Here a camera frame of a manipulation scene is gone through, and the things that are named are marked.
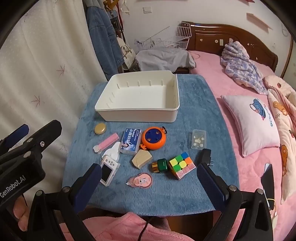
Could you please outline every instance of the human hand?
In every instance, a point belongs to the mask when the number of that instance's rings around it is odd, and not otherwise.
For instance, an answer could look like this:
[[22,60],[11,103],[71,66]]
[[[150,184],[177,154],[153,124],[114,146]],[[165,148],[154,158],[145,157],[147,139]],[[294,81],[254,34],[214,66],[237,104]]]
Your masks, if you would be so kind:
[[27,230],[29,213],[30,213],[30,210],[26,205],[24,197],[23,196],[18,197],[13,207],[13,214],[17,219],[19,219],[18,226],[22,231]]

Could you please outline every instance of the bed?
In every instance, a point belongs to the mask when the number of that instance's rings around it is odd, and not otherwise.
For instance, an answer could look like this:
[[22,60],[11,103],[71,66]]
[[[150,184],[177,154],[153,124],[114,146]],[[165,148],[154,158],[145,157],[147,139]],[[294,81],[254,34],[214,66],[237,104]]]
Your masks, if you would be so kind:
[[[287,240],[287,235],[296,222],[296,194],[286,200],[284,204],[280,204],[282,178],[280,150],[279,148],[264,148],[243,158],[234,119],[220,98],[221,95],[249,95],[259,98],[269,105],[267,96],[259,95],[251,88],[237,85],[224,73],[224,67],[220,65],[220,55],[224,44],[228,43],[230,38],[233,41],[239,41],[246,48],[250,59],[257,62],[256,65],[264,76],[274,74],[278,57],[256,36],[238,27],[224,24],[188,23],[191,25],[192,37],[189,40],[187,50],[196,61],[196,68],[191,69],[190,73],[199,74],[205,78],[220,107],[237,159],[240,189],[253,192],[257,188],[261,188],[260,177],[263,175],[264,166],[266,163],[272,164],[278,213],[274,240]],[[241,210],[237,219],[241,220],[242,215],[243,211]],[[238,225],[239,222],[236,221],[229,235],[229,240],[233,239]]]

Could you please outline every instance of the clear plastic case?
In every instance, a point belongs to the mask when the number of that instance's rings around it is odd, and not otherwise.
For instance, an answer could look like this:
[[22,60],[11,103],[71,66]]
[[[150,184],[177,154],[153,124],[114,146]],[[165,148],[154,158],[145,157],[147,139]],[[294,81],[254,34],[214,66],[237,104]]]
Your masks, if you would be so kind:
[[191,148],[202,150],[207,148],[207,135],[206,131],[203,130],[193,130],[192,132],[192,143]]

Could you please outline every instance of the blue fuzzy tablecloth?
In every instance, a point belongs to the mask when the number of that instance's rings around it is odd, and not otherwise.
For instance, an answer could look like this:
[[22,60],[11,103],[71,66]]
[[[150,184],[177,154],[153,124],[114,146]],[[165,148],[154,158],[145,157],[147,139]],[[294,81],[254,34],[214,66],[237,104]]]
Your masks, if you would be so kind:
[[[116,132],[122,138],[126,128],[145,130],[151,126],[164,126],[168,132],[166,144],[163,148],[150,152],[153,161],[161,158],[171,160],[185,151],[195,161],[200,151],[191,149],[192,131],[205,130],[207,148],[212,150],[211,157],[215,161],[211,169],[228,185],[239,187],[237,163],[229,132],[217,102],[202,76],[178,75],[180,108],[175,122],[106,122],[106,132],[97,136],[94,127],[105,121],[94,110],[94,106],[106,84],[101,83],[95,87],[78,122],[67,158],[63,186],[71,186],[93,163],[100,163],[102,154],[96,154],[92,148],[112,133]],[[197,178],[196,169],[178,181],[170,172],[152,173],[150,164],[138,170],[132,165],[132,158],[133,156],[120,154],[121,165],[110,186],[105,187],[100,183],[89,204],[117,213],[132,211],[146,216],[186,215],[214,210]],[[141,172],[152,175],[153,184],[150,188],[131,188],[125,184],[130,177]]]

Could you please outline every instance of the pink comb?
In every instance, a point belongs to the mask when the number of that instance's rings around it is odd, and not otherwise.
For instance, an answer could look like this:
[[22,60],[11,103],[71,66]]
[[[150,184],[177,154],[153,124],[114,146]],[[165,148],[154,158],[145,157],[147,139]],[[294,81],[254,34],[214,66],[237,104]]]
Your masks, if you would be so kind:
[[98,145],[94,146],[93,149],[95,152],[100,154],[104,149],[106,149],[108,146],[110,146],[117,140],[119,140],[119,136],[117,133],[114,133],[111,136],[109,136],[107,139],[99,143]]

